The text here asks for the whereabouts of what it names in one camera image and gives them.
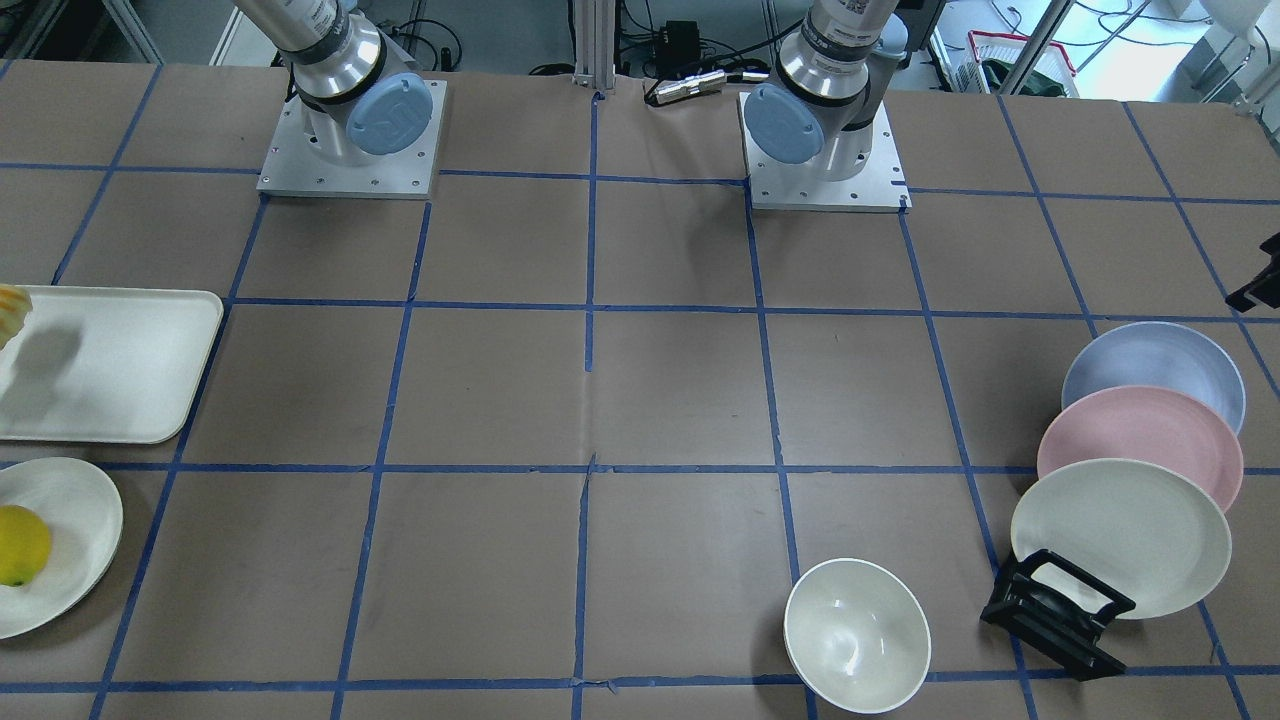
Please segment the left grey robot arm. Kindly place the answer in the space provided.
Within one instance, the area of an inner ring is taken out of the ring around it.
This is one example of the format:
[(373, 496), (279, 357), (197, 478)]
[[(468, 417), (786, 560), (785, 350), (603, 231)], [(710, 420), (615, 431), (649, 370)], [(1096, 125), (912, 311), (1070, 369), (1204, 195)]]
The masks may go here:
[(823, 181), (860, 173), (890, 81), (909, 59), (896, 8), (896, 1), (813, 3), (781, 41), (771, 77), (742, 105), (756, 147)]

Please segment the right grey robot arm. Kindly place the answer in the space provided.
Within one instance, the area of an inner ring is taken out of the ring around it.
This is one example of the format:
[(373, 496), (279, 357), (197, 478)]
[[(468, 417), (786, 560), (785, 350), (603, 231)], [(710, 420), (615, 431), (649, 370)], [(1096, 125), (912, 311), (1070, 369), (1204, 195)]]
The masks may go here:
[(428, 82), (352, 1), (238, 1), (276, 47), (303, 108), (357, 158), (401, 152), (428, 131)]

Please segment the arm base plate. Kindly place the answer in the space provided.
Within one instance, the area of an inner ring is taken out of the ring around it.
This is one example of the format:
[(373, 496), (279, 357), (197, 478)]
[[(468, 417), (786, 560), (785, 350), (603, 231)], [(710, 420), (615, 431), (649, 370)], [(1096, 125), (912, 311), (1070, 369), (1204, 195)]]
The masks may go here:
[(442, 150), (449, 86), (428, 79), (433, 114), (407, 149), (370, 155), (328, 115), (293, 97), (282, 109), (256, 188), (275, 197), (429, 200)]
[(753, 138), (745, 122), (748, 97), (748, 92), (739, 95), (739, 115), (755, 209), (900, 213), (913, 208), (884, 104), (872, 126), (841, 133), (810, 161), (785, 164), (767, 155)]

